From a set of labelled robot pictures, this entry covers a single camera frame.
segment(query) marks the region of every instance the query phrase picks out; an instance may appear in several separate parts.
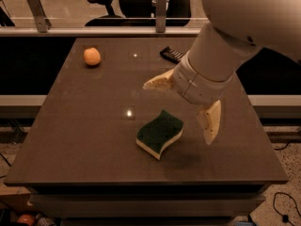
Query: table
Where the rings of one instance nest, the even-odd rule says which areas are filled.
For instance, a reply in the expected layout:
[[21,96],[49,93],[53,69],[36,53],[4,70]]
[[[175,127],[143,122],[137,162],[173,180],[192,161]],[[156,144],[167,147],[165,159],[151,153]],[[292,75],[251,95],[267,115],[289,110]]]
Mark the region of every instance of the table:
[[[142,89],[174,67],[160,50],[186,52],[193,40],[78,38],[6,185],[25,186],[37,208],[59,218],[233,218],[253,211],[269,185],[288,177],[237,76],[221,99],[220,132],[210,146],[197,105],[177,93]],[[95,68],[83,61],[90,46],[103,59]],[[184,127],[157,161],[135,137],[162,109]]]

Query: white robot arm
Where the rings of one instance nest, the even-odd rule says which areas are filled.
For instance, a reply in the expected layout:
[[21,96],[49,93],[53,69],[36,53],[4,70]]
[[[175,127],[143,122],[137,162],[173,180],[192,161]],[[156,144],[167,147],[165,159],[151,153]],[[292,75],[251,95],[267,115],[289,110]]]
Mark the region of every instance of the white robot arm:
[[172,87],[200,105],[197,120],[211,144],[219,129],[217,103],[233,73],[261,48],[301,58],[301,0],[202,0],[209,22],[168,77],[157,76],[145,89]]

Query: robotic hand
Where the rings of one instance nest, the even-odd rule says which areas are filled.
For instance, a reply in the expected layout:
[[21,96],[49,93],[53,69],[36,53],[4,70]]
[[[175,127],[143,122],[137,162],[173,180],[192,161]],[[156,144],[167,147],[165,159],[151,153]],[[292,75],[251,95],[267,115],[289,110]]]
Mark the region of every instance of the robotic hand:
[[202,0],[209,22],[190,51],[144,89],[175,89],[200,105],[197,120],[207,144],[218,134],[222,92],[233,73],[261,48],[301,61],[301,0]]

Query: green sponge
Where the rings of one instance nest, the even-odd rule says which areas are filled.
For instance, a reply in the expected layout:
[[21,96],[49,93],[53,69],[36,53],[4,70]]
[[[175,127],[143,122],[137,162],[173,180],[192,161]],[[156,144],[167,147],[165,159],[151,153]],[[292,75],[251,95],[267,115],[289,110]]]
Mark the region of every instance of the green sponge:
[[137,133],[136,143],[146,152],[160,160],[163,150],[182,135],[183,122],[165,110],[144,125]]

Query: black remote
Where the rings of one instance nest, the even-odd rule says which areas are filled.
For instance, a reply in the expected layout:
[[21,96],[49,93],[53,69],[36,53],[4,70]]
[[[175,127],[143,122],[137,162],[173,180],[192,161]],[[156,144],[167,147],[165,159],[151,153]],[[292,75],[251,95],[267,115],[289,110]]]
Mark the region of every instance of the black remote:
[[177,50],[171,49],[168,46],[162,51],[160,51],[160,56],[174,64],[178,64],[181,61],[181,58],[184,56],[184,54]]

